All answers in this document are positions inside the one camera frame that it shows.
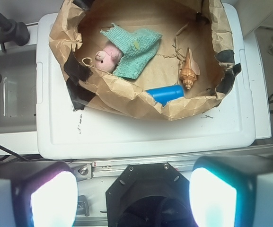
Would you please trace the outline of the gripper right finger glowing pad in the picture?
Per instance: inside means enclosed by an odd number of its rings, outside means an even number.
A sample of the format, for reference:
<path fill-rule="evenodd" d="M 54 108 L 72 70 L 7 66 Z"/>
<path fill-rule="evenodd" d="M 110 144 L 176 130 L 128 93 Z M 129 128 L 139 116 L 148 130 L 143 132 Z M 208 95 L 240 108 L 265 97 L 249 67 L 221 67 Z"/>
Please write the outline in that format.
<path fill-rule="evenodd" d="M 189 199 L 200 227 L 273 227 L 273 155 L 198 158 Z"/>

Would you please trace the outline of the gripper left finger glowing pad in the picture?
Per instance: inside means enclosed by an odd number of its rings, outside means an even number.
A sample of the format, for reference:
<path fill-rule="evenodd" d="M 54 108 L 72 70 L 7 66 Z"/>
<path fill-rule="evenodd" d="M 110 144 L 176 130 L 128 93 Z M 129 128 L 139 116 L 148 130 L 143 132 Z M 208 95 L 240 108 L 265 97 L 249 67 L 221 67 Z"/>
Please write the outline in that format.
<path fill-rule="evenodd" d="M 0 227 L 71 227 L 77 204 L 66 162 L 0 162 Z"/>

